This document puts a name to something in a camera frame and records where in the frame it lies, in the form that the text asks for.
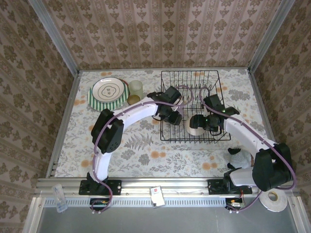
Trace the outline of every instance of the clear plastic bottle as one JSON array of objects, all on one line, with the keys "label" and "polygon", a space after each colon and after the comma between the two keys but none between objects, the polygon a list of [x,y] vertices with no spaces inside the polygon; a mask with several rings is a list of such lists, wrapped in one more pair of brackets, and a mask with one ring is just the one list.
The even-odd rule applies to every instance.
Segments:
[{"label": "clear plastic bottle", "polygon": [[60,183],[52,187],[56,209],[59,213],[68,209],[63,187]]}]

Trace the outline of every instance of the aluminum frame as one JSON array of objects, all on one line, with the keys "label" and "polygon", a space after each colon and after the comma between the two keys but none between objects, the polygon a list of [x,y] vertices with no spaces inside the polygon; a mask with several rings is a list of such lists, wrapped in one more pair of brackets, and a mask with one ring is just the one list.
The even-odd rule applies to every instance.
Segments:
[{"label": "aluminum frame", "polygon": [[47,173],[45,176],[46,178],[49,178],[52,174],[52,170],[56,169],[56,164],[57,164],[58,158],[60,156],[60,152],[61,152],[63,144],[64,144],[66,131],[67,131],[68,124],[70,121],[70,115],[72,112],[75,97],[76,97],[77,92],[79,90],[81,75],[82,75],[81,73],[76,74],[76,76],[73,80],[72,87],[71,87],[71,90],[70,90],[70,93],[68,96],[68,101],[67,101],[67,104],[65,107],[64,115],[62,118],[62,122],[60,124],[59,131],[57,134],[57,138],[56,138],[54,148],[52,151],[51,160],[50,160],[48,170],[47,170]]},{"label": "aluminum frame", "polygon": [[107,72],[107,71],[116,71],[116,70],[122,70],[122,71],[137,71],[137,70],[166,70],[166,71],[170,71],[170,70],[196,70],[196,69],[224,69],[224,70],[229,70],[229,69],[247,69],[247,67],[173,67],[173,68],[128,68],[128,69],[90,69],[90,70],[86,70],[86,69],[81,69],[80,72],[98,72],[98,71],[103,71],[103,72]]},{"label": "aluminum frame", "polygon": [[29,0],[30,5],[33,7],[34,11],[38,15],[38,18],[42,22],[45,30],[48,32],[50,38],[55,44],[60,55],[64,59],[68,69],[73,76],[76,76],[78,73],[78,66],[71,55],[69,48],[66,46],[61,34],[57,30],[48,10],[46,9],[43,1],[41,0]]},{"label": "aluminum frame", "polygon": [[[48,178],[39,179],[37,188],[29,209],[29,213],[23,229],[24,233],[35,233],[38,229],[42,210],[46,198],[52,198],[52,186],[60,183],[64,189],[65,197],[68,199],[84,200],[85,198],[103,198],[105,196],[80,196],[78,195],[80,182],[84,178]],[[128,200],[130,198],[150,198],[149,188],[160,185],[164,198],[178,199],[202,199],[205,198],[237,198],[238,195],[210,195],[207,188],[207,179],[218,178],[112,178],[122,180],[122,191],[118,199]],[[258,193],[258,188],[253,187],[253,194],[245,197],[254,198]],[[288,202],[298,232],[308,233],[311,226],[303,207],[297,189],[287,192]]]},{"label": "aluminum frame", "polygon": [[295,0],[282,0],[282,2],[280,3],[276,13],[274,14],[267,28],[267,31],[263,35],[263,38],[260,41],[258,48],[256,49],[255,54],[248,65],[248,67],[253,70],[253,72],[255,72],[264,55],[268,51],[274,37],[280,29],[294,2]]},{"label": "aluminum frame", "polygon": [[269,122],[269,118],[268,118],[266,109],[264,107],[264,104],[263,104],[263,101],[262,101],[262,98],[261,98],[261,94],[259,92],[259,88],[258,88],[256,79],[255,79],[255,76],[254,76],[254,72],[250,68],[248,69],[248,76],[249,76],[249,79],[251,81],[251,84],[252,84],[252,87],[253,87],[253,90],[254,90],[255,98],[256,98],[256,101],[257,101],[257,104],[258,104],[258,108],[259,108],[259,112],[260,112],[260,115],[261,115],[261,118],[262,118],[262,121],[263,121],[264,128],[265,128],[266,133],[267,133],[267,137],[270,140],[275,141],[276,139],[275,139],[275,137],[273,135],[273,131],[272,131],[272,128],[271,128],[271,125],[270,125],[270,122]]}]

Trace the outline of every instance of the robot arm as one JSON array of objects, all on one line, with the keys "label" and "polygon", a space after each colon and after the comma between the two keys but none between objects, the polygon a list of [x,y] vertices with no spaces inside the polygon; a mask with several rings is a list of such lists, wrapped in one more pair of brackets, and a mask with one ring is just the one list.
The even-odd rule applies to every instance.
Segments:
[{"label": "robot arm", "polygon": [[104,133],[99,138],[97,146],[100,149],[100,152],[98,152],[93,161],[93,172],[90,173],[91,177],[95,180],[93,173],[95,173],[96,177],[101,181],[108,177],[108,166],[112,152],[119,147],[123,131],[125,131],[125,129],[131,124],[145,117],[158,115],[162,120],[170,124],[179,125],[182,116],[177,111],[177,107],[171,108],[165,104],[157,104],[154,102],[158,101],[168,104],[177,104],[182,103],[180,98],[181,94],[179,91],[171,86],[165,91],[165,93],[150,93],[140,102],[127,108],[116,110],[114,112],[111,112],[108,109],[103,110],[91,132],[93,137],[92,142],[94,144],[96,144],[96,140],[98,140],[98,136],[104,125],[114,116],[120,116],[107,126]]},{"label": "robot arm", "polygon": [[[108,166],[109,166],[109,161],[110,161],[110,158],[112,155],[112,151],[114,151],[119,146],[119,144],[121,142],[123,131],[125,131],[126,128],[128,126],[130,126],[131,124],[134,124],[135,122],[137,122],[137,121],[139,121],[145,117],[153,116],[156,114],[158,106],[155,103],[142,105],[142,103],[149,102],[149,101],[153,101],[152,98],[146,97],[143,100],[141,100],[140,102],[133,104],[133,105],[131,105],[125,109],[114,111],[114,115],[117,115],[118,113],[123,112],[124,110],[126,110],[132,106],[140,105],[137,108],[135,108],[134,110],[130,111],[130,113],[126,113],[126,114],[124,114],[118,118],[118,121],[117,121],[118,125],[119,125],[118,128],[122,128],[122,129],[119,130],[120,133],[115,136],[115,140],[112,140],[112,143],[110,143],[110,146],[108,146],[106,148],[104,146],[104,144],[106,143],[106,142],[104,142],[104,140],[102,140],[102,143],[99,144],[99,148],[101,149],[101,152],[99,152],[99,154],[95,158],[94,168],[95,168],[96,176],[100,180],[103,181],[108,177]],[[98,118],[97,122],[101,123],[101,125],[104,125],[102,119],[105,118],[104,115],[107,115],[107,114],[102,112],[100,117]],[[100,126],[95,124],[95,126],[92,130],[93,142],[96,140],[94,135],[96,135],[96,129],[98,129],[98,127],[100,127]]]},{"label": "robot arm", "polygon": [[192,129],[203,128],[210,132],[225,130],[235,136],[255,158],[254,167],[235,169],[225,173],[223,183],[227,192],[237,186],[257,186],[268,191],[293,179],[288,166],[269,146],[274,148],[292,168],[290,149],[261,135],[240,116],[233,107],[225,108],[217,95],[204,98],[208,116],[195,115],[190,120]]}]

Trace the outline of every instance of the cable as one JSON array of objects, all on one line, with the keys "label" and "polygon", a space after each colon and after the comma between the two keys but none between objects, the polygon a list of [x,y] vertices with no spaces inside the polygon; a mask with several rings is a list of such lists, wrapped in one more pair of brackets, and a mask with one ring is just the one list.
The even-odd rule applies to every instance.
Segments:
[{"label": "cable", "polygon": [[123,114],[126,114],[127,112],[129,112],[129,111],[131,111],[131,110],[133,110],[133,109],[135,109],[135,108],[138,108],[138,107],[140,107],[140,106],[144,106],[144,105],[146,105],[146,104],[153,104],[153,103],[155,103],[155,104],[165,104],[165,105],[170,106],[170,107],[183,107],[183,106],[188,105],[188,104],[191,103],[192,100],[193,100],[193,92],[191,91],[191,89],[190,89],[188,86],[185,86],[185,85],[180,85],[180,86],[177,86],[176,88],[181,88],[181,87],[188,89],[188,90],[190,91],[190,93],[191,93],[191,98],[190,98],[190,100],[189,100],[187,103],[183,103],[183,104],[178,105],[178,104],[166,103],[166,102],[162,102],[162,101],[148,101],[148,102],[144,102],[144,103],[142,103],[142,104],[136,104],[136,105],[133,105],[132,107],[130,107],[130,108],[128,108],[128,109],[125,109],[124,111],[120,112],[119,114],[116,114],[115,116],[113,116],[112,118],[110,118],[110,119],[108,120],[108,122],[104,125],[104,127],[102,128],[102,130],[101,130],[100,133],[98,134],[97,139],[96,139],[96,142],[95,142],[95,145],[94,145],[94,153],[95,153],[95,155],[94,155],[94,157],[93,157],[92,171],[93,171],[93,175],[94,175],[95,180],[96,180],[98,183],[104,185],[104,186],[109,190],[109,195],[110,195],[110,197],[109,197],[109,201],[108,201],[107,205],[106,205],[101,211],[95,211],[95,210],[93,209],[93,206],[91,206],[91,209],[92,209],[93,212],[98,212],[98,213],[99,213],[99,212],[100,212],[100,213],[101,213],[101,212],[104,212],[104,211],[109,207],[109,205],[110,205],[110,203],[111,203],[111,201],[112,201],[112,190],[111,190],[111,188],[110,188],[107,184],[105,184],[104,182],[102,182],[101,180],[99,180],[98,177],[96,176],[96,173],[95,173],[95,161],[96,161],[95,158],[96,158],[96,156],[98,155],[97,146],[98,146],[99,140],[100,140],[100,138],[102,137],[102,135],[103,135],[105,129],[108,127],[108,125],[109,125],[114,119],[116,119],[116,118],[122,116]]},{"label": "cable", "polygon": [[[200,98],[200,101],[201,103],[208,109],[210,110],[211,112],[213,113],[216,113],[218,115],[221,115],[221,116],[224,116],[226,118],[229,118],[229,119],[232,119],[238,123],[240,123],[241,125],[243,125],[245,128],[247,128],[253,135],[255,135],[262,143],[264,143],[267,147],[269,147],[279,158],[280,160],[282,160],[282,162],[286,165],[286,167],[288,168],[288,170],[290,171],[291,175],[292,175],[292,178],[293,178],[293,184],[292,186],[290,187],[287,187],[287,188],[282,188],[282,187],[277,187],[277,189],[280,189],[280,190],[291,190],[293,188],[295,188],[296,184],[297,184],[297,179],[296,179],[296,175],[295,175],[295,172],[294,170],[292,169],[292,167],[290,166],[290,164],[286,161],[286,159],[283,158],[282,155],[280,155],[280,153],[274,149],[274,147],[272,145],[270,145],[268,142],[266,142],[256,131],[254,131],[251,127],[249,127],[247,124],[245,124],[243,121],[239,120],[239,119],[236,119],[235,117],[232,117],[232,116],[229,116],[227,114],[224,114],[224,113],[221,113],[221,112],[218,112],[210,107],[208,107],[203,98],[202,98],[202,90],[204,89],[207,89],[207,87],[202,87],[200,88],[200,92],[199,92],[199,98]],[[262,194],[262,191],[257,195],[257,197],[248,205],[248,206],[245,206],[244,208],[241,208],[239,211],[243,211],[243,210],[246,210],[248,209],[251,205],[254,204],[254,202],[259,198],[259,196]]]},{"label": "cable", "polygon": [[245,203],[245,201],[244,201],[244,192],[243,192],[243,190],[242,190],[242,201]]},{"label": "cable", "polygon": [[[104,201],[101,200],[101,199],[94,200],[94,201],[92,202],[92,204],[91,204],[92,214],[94,214],[95,211],[96,211],[96,210],[94,210],[94,204],[95,204],[95,203],[98,203],[98,202],[101,202],[101,203],[105,204]],[[98,211],[96,211],[96,212],[100,214],[100,213],[103,212],[103,211],[104,211],[104,209],[98,210]]]},{"label": "cable", "polygon": [[154,116],[151,116],[153,118],[153,120],[156,120],[156,121],[163,121],[163,119],[159,120],[159,119],[156,119]]}]

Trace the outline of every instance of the plate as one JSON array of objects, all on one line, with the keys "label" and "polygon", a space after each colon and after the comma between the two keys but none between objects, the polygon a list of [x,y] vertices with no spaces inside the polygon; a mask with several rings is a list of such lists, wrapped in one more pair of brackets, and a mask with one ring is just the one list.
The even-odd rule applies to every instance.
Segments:
[{"label": "plate", "polygon": [[93,87],[91,87],[87,93],[87,102],[88,104],[95,110],[97,111],[102,111],[104,109],[109,109],[111,111],[119,108],[120,106],[123,105],[124,102],[127,101],[127,98],[129,96],[129,90],[128,90],[128,87],[126,85],[126,83],[124,82],[123,84],[123,87],[124,87],[124,92],[123,94],[120,96],[120,98],[118,98],[117,100],[115,101],[112,101],[112,102],[109,102],[109,103],[103,103],[101,101],[98,101],[97,99],[95,99],[93,97]]},{"label": "plate", "polygon": [[124,93],[124,84],[120,79],[107,77],[96,82],[92,89],[94,98],[103,103],[117,100]]}]

